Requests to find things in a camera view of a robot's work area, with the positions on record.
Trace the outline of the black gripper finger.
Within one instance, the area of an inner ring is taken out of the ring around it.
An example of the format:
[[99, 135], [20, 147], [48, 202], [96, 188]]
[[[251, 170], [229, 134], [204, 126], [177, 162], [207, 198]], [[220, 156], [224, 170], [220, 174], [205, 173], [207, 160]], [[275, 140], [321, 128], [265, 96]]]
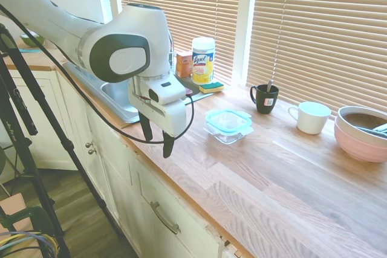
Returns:
[[167, 132], [163, 131], [163, 157], [170, 157], [173, 146], [174, 146], [174, 137], [170, 136]]
[[151, 141], [153, 139], [153, 134], [148, 117], [144, 116], [142, 113], [139, 113], [138, 116], [145, 140]]

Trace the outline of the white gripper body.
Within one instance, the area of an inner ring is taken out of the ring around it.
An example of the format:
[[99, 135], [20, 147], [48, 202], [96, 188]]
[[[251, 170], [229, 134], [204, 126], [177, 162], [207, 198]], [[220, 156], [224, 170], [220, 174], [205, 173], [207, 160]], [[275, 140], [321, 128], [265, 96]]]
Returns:
[[186, 128], [186, 107], [182, 100], [166, 105], [156, 101], [146, 102], [134, 94], [134, 85], [129, 85], [129, 101], [139, 113], [172, 137], [177, 137]]

